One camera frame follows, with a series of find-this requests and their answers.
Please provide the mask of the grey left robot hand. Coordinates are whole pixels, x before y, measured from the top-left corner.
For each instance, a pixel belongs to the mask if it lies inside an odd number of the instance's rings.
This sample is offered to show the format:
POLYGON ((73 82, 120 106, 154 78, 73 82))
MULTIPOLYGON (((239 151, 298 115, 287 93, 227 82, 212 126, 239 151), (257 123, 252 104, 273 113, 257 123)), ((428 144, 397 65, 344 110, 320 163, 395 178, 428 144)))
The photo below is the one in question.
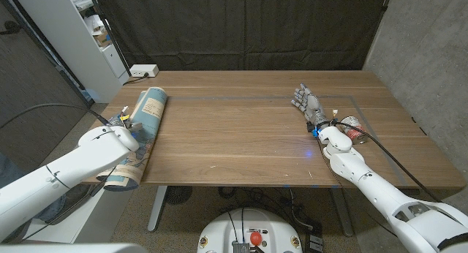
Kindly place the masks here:
POLYGON ((132 122, 130 115, 124 113, 118 113, 112 116, 108 123, 111 127, 120 126, 128 129, 130 132, 137 132, 143 128, 141 122, 132 122))

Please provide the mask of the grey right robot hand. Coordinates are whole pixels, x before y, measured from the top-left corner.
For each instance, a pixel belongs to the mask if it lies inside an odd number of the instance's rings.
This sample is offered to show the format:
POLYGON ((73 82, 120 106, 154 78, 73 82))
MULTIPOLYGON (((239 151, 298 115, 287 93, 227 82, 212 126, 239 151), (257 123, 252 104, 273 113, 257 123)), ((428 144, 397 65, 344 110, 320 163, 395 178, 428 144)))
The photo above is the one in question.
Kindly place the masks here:
POLYGON ((326 118, 318 98, 303 83, 300 88, 295 90, 295 98, 291 103, 303 113, 306 121, 314 127, 322 129, 328 126, 329 120, 326 118))

